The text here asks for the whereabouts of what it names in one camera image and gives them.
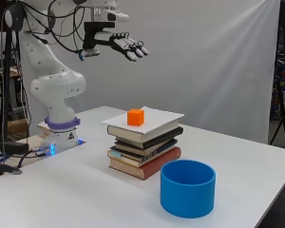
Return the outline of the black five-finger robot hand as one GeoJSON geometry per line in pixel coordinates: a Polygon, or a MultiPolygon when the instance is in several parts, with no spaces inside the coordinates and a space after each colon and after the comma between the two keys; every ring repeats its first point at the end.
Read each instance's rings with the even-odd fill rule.
{"type": "Polygon", "coordinates": [[[128,32],[99,31],[95,34],[94,41],[97,45],[111,47],[132,62],[149,54],[144,42],[132,39],[128,32]]]}

